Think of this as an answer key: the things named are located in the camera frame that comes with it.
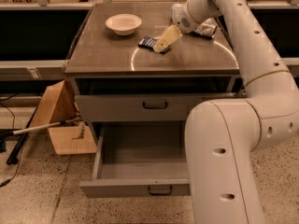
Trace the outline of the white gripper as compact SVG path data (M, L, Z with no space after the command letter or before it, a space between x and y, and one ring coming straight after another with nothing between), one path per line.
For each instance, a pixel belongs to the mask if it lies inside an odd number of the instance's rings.
M212 0L188 0L171 7L171 18L175 25L167 27L158 38L153 50L161 53L175 43L183 34L196 30L204 21L220 16L220 9Z

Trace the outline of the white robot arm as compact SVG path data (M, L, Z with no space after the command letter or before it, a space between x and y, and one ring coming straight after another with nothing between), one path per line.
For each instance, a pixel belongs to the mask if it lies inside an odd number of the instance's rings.
M264 224L251 151L294 135L299 90L247 0L188 0L172 8L173 28L154 49L172 44L203 21L223 16L246 95L205 101L185 124L185 154L195 224Z

